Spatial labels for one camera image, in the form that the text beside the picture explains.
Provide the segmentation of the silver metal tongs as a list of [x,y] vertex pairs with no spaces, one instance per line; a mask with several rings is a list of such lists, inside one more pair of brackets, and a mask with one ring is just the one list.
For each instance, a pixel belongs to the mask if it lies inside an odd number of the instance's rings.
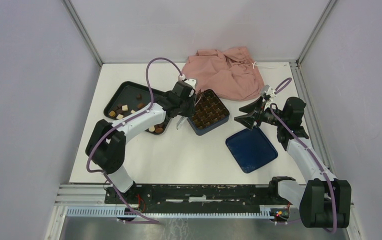
[[182,125],[189,119],[192,117],[192,115],[195,113],[196,111],[196,105],[199,103],[199,101],[201,100],[203,96],[203,93],[201,91],[198,91],[196,94],[195,94],[195,97],[194,97],[194,101],[193,101],[193,104],[191,105],[191,112],[187,115],[187,116],[181,116],[181,118],[179,119],[179,121],[177,122],[176,124],[176,129],[180,129],[182,127]]

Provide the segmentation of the blue chocolate box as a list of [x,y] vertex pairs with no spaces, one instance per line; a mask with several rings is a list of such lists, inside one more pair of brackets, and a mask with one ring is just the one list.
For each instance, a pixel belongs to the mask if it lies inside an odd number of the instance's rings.
[[229,120],[230,112],[214,93],[208,89],[199,94],[195,112],[188,122],[194,133],[202,136]]

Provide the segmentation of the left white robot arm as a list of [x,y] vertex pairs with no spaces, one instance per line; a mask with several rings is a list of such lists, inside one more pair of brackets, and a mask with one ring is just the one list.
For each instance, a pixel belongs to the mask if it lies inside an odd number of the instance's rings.
[[85,153],[89,162],[98,165],[118,189],[117,197],[124,204],[135,200],[134,180],[124,166],[127,143],[140,133],[176,116],[189,118],[195,111],[197,81],[178,81],[174,88],[150,102],[143,109],[120,120],[99,120],[91,134]]

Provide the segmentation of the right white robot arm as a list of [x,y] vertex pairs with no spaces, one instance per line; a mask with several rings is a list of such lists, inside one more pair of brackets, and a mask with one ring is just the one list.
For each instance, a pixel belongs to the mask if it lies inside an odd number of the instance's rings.
[[300,186],[291,177],[275,177],[273,187],[267,191],[270,202],[280,204],[287,200],[296,206],[300,219],[307,228],[324,228],[330,232],[344,229],[350,223],[352,188],[347,180],[339,180],[315,153],[309,136],[302,126],[306,103],[298,97],[289,97],[283,109],[269,97],[242,106],[243,115],[234,120],[247,129],[267,123],[277,127],[277,139],[292,157],[302,173],[306,184]]

